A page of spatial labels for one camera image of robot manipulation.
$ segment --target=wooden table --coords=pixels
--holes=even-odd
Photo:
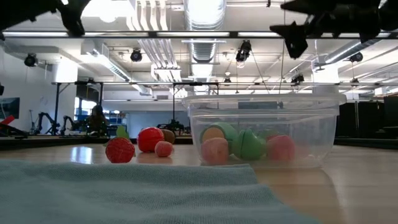
[[[109,163],[102,145],[0,152],[1,159]],[[193,146],[175,146],[168,158],[137,153],[131,162],[200,166]],[[284,203],[323,223],[398,223],[398,151],[335,146],[322,169],[256,170]]]

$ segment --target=ceiling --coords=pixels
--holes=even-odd
[[[228,7],[224,19],[223,30],[269,30],[272,24],[290,24],[293,21],[302,23],[306,16],[291,12],[284,12],[279,9],[278,2],[272,1],[272,7],[266,8],[259,6],[266,1],[250,1],[250,0],[227,0]],[[185,30],[185,20],[183,1],[168,0],[167,23],[170,30]],[[103,22],[99,17],[83,17],[83,25],[86,31],[111,31],[111,30],[128,30],[125,17],[118,17],[114,22]],[[37,22],[24,22],[9,30],[35,30],[35,31],[64,31],[62,21],[58,14],[44,14],[37,18]],[[87,62],[87,55],[81,54],[81,44],[83,39],[10,39],[6,40],[18,46],[55,46],[72,56],[76,57],[84,67],[79,69],[80,77],[94,77],[99,81],[113,82],[118,79],[107,69],[101,65]],[[151,82],[153,78],[149,72],[152,62],[143,52],[143,59],[139,63],[130,60],[130,54],[133,48],[140,47],[136,39],[96,39],[97,43],[105,44],[110,49],[109,57],[115,60],[123,69],[131,73],[137,81]],[[188,78],[192,75],[191,56],[188,44],[181,43],[181,39],[172,39],[172,48],[178,65],[181,67],[182,78]],[[279,82],[284,77],[288,82],[293,73],[289,73],[291,69],[303,63],[300,72],[304,74],[306,81],[311,80],[312,70],[311,63],[306,60],[314,60],[318,55],[327,55],[334,52],[341,46],[352,40],[309,40],[307,51],[297,60],[289,57],[287,50],[284,49],[284,41],[282,39],[253,39],[251,40],[251,55],[244,68],[237,68],[233,61],[237,48],[241,45],[242,39],[226,39],[226,43],[219,44],[215,66],[211,76],[211,80],[222,82],[226,72],[230,72],[232,82],[260,82],[260,74],[269,82]],[[362,50],[364,60],[380,55],[394,47],[397,47],[396,40],[382,40],[379,43]],[[338,71],[340,81],[348,81],[363,73],[377,70],[386,65],[398,62],[398,51],[392,51],[375,60],[362,63],[354,69],[350,69],[351,62],[338,62]],[[383,78],[394,77],[397,70],[392,69],[388,72],[380,73],[367,82],[376,82]],[[112,90],[127,90],[130,86],[112,87]],[[372,90],[374,87],[367,87],[366,90]]]

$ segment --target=blue cloth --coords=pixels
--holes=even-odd
[[[249,166],[0,161],[0,223],[318,223],[258,184]]]

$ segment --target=clear plastic container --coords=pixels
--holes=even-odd
[[[182,100],[205,165],[316,167],[330,152],[343,94],[205,95]]]

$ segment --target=fluorescent light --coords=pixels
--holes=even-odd
[[[228,37],[229,32],[158,32],[158,37]]]
[[[243,3],[243,4],[235,4],[233,2],[228,3],[227,7],[267,7],[267,3]],[[280,4],[272,3],[270,7],[280,7]]]
[[[68,38],[69,35],[66,32],[3,32],[6,38]],[[148,37],[148,32],[86,32],[84,37]]]
[[[225,44],[226,40],[181,40],[184,44]]]
[[[66,32],[3,32],[4,37],[68,37]]]
[[[122,101],[127,101],[127,100],[102,100],[105,102],[122,102]]]
[[[238,37],[279,37],[274,32],[238,32]]]
[[[104,85],[129,85],[130,83],[128,82],[123,82],[123,83],[119,83],[119,82],[106,82],[104,83]]]
[[[172,82],[158,82],[158,83],[155,83],[155,82],[148,82],[148,83],[140,82],[139,84],[140,85],[173,85]]]
[[[170,102],[173,101],[173,99],[169,100],[156,100],[156,99],[133,99],[133,100],[103,100],[103,101],[108,101],[108,102],[155,102],[155,101],[164,101],[164,102]]]

